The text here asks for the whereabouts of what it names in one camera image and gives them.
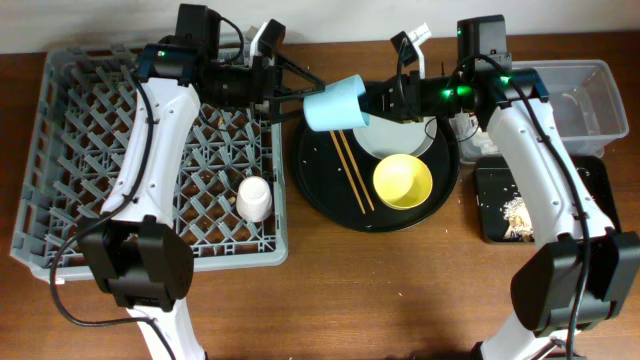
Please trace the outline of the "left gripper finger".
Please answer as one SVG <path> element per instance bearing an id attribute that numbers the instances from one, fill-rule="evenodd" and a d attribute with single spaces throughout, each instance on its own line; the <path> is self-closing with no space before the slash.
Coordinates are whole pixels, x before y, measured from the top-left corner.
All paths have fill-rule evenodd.
<path id="1" fill-rule="evenodd" d="M 282 54 L 277 56 L 277 67 L 281 69 L 281 74 L 283 74 L 284 71 L 289 71 L 293 75 L 296 75 L 298 78 L 301 78 L 310 84 L 309 87 L 298 90 L 281 86 L 280 89 L 282 90 L 283 95 L 313 95 L 325 90 L 326 83 L 323 80 L 309 71 L 304 70 Z"/>
<path id="2" fill-rule="evenodd" d="M 280 124 L 303 117 L 303 104 L 311 94 L 272 96 L 269 98 L 269 122 Z"/>

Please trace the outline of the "blue plastic cup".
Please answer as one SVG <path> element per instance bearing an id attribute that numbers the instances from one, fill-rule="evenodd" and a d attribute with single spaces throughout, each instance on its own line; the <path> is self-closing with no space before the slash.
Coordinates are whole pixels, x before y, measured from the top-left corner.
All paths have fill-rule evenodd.
<path id="1" fill-rule="evenodd" d="M 370 118 L 361 110 L 359 99 L 366 93 L 359 75 L 353 75 L 325 87 L 321 93 L 307 96 L 303 113 L 315 132 L 351 130 L 368 127 Z"/>

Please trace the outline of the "grey round plate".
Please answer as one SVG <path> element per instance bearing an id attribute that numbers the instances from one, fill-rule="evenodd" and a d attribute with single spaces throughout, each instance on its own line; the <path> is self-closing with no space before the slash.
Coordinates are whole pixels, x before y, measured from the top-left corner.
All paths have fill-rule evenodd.
<path id="1" fill-rule="evenodd" d="M 353 130 L 359 146 L 380 160 L 395 154 L 421 156 L 433 144 L 436 132 L 435 120 L 401 124 L 373 115 L 368 127 Z"/>

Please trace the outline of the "wooden chopstick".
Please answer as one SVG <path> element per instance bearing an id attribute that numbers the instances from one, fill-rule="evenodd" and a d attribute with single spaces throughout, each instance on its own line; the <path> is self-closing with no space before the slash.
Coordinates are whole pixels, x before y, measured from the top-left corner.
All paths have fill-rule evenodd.
<path id="1" fill-rule="evenodd" d="M 358 205 L 360 207 L 361 213 L 365 214 L 366 211 L 365 211 L 364 205 L 363 205 L 361 197 L 360 197 L 360 195 L 359 195 L 359 193 L 358 193 L 358 191 L 356 189 L 353 177 L 351 175 L 350 169 L 349 169 L 349 167 L 348 167 L 348 165 L 346 163 L 346 160 L 344 158 L 344 154 L 343 154 L 342 149 L 341 149 L 341 147 L 339 145 L 338 139 L 337 139 L 334 131 L 330 131 L 329 134 L 330 134 L 330 137 L 331 137 L 331 139 L 333 141 L 334 147 L 335 147 L 335 149 L 337 151 L 337 154 L 338 154 L 338 157 L 340 159 L 340 162 L 341 162 L 341 164 L 342 164 L 342 166 L 344 168 L 344 172 L 345 172 L 345 174 L 347 176 L 347 179 L 348 179 L 348 182 L 349 182 L 349 184 L 351 186 L 352 192 L 353 192 L 353 194 L 354 194 L 354 196 L 355 196 L 355 198 L 357 200 L 357 203 L 358 203 Z"/>
<path id="2" fill-rule="evenodd" d="M 371 210 L 372 210 L 372 211 L 375 211 L 375 207 L 374 207 L 374 205 L 373 205 L 373 202 L 372 202 L 372 200 L 371 200 L 371 197 L 370 197 L 370 195 L 369 195 L 369 192 L 368 192 L 368 190 L 367 190 L 367 188 L 366 188 L 366 185 L 365 185 L 365 183 L 364 183 L 364 180 L 363 180 L 363 178 L 362 178 L 362 175 L 361 175 L 360 169 L 359 169 L 358 164 L 357 164 L 357 162 L 356 162 L 356 160 L 355 160 L 355 158 L 354 158 L 354 156 L 353 156 L 353 153 L 352 153 L 351 147 L 350 147 L 350 145 L 349 145 L 348 140 L 346 139 L 346 136 L 345 136 L 345 134 L 344 134 L 343 130 L 339 130 L 339 135 L 340 135 L 340 137 L 341 137 L 341 140 L 343 141 L 343 144 L 344 144 L 344 147 L 345 147 L 345 149 L 346 149 L 346 151 L 347 151 L 348 157 L 349 157 L 349 159 L 350 159 L 350 161 L 351 161 L 351 163 L 352 163 L 352 166 L 353 166 L 353 168 L 354 168 L 354 170 L 355 170 L 356 177 L 357 177 L 357 179 L 358 179 L 358 181 L 359 181 L 359 184 L 360 184 L 360 185 L 361 185 L 361 187 L 362 187 L 363 194 L 364 194 L 364 196 L 365 196 L 365 198 L 366 198 L 366 200 L 367 200 L 367 202 L 368 202 L 368 204 L 369 204 L 369 206 L 370 206 Z"/>

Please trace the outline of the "yellow bowl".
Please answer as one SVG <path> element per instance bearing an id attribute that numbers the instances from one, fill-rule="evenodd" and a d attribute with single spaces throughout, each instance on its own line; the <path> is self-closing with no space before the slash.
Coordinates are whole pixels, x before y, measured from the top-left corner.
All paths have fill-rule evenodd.
<path id="1" fill-rule="evenodd" d="M 394 154 L 375 167 L 373 186 L 378 198 L 395 210 L 409 210 L 426 202 L 434 188 L 429 167 L 418 157 Z"/>

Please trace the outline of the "pink plastic cup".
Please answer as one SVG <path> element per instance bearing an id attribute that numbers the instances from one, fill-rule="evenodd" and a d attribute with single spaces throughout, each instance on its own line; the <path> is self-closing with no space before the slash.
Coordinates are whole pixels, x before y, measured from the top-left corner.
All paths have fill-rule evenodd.
<path id="1" fill-rule="evenodd" d="M 259 176 L 244 179 L 238 188 L 236 209 L 248 222 L 262 222 L 271 214 L 272 194 L 268 182 Z"/>

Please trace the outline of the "food scraps pile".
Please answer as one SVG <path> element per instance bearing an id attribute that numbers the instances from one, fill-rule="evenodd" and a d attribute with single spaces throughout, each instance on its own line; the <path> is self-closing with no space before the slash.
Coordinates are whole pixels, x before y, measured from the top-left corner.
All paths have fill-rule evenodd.
<path id="1" fill-rule="evenodd" d="M 529 212 L 502 157 L 481 158 L 474 166 L 474 183 L 486 242 L 506 244 L 534 241 Z"/>

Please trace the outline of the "white tissue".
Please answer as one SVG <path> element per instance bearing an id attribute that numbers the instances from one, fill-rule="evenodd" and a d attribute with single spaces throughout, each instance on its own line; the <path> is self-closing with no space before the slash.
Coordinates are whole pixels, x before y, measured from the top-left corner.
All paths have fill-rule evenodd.
<path id="1" fill-rule="evenodd" d="M 461 145 L 469 157 L 490 155 L 497 150 L 489 135 L 481 129 L 478 129 L 471 138 L 463 141 Z"/>

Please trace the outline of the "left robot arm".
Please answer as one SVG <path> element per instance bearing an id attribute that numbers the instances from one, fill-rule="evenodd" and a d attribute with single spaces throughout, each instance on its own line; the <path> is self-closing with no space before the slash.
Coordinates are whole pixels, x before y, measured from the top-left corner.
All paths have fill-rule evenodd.
<path id="1" fill-rule="evenodd" d="M 136 113 L 118 177 L 99 217 L 75 239 L 99 289 L 126 308 L 155 359 L 203 359 L 186 303 L 194 256 L 173 228 L 173 196 L 190 129 L 202 105 L 270 107 L 323 91 L 322 80 L 279 54 L 286 28 L 263 24 L 245 67 L 218 57 L 223 17 L 183 4 L 176 31 L 147 44 L 134 77 Z"/>

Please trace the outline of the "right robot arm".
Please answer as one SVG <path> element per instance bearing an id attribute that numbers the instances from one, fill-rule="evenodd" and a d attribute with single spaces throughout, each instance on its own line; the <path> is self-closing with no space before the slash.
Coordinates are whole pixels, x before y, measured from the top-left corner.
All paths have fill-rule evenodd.
<path id="1" fill-rule="evenodd" d="M 556 128 L 549 92 L 532 68 L 516 69 L 500 15 L 457 24 L 458 62 L 448 76 L 396 74 L 360 96 L 368 114 L 447 129 L 471 112 L 498 147 L 528 210 L 535 255 L 513 276 L 513 312 L 475 359 L 574 355 L 576 336 L 621 312 L 639 272 L 639 237 L 617 230 L 586 189 Z"/>

